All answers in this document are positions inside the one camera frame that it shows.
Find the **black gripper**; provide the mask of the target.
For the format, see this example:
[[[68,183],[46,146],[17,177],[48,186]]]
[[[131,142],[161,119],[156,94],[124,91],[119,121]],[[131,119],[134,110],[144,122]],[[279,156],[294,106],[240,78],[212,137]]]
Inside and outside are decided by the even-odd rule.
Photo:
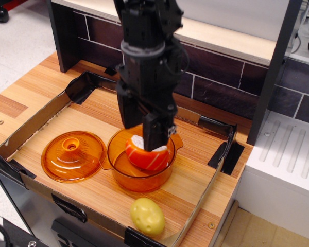
[[[182,57],[180,51],[145,57],[124,54],[124,62],[117,68],[122,123],[125,129],[143,124],[146,151],[166,146],[168,136],[175,132],[177,107],[172,93],[182,75]]]

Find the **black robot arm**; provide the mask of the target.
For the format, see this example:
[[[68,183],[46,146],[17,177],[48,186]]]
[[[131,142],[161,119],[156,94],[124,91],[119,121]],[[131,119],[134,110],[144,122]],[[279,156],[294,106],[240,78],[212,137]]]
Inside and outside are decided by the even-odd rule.
[[[144,149],[167,144],[176,132],[173,91],[189,58],[175,32],[183,11],[176,1],[115,1],[123,29],[116,90],[125,128],[143,127]]]

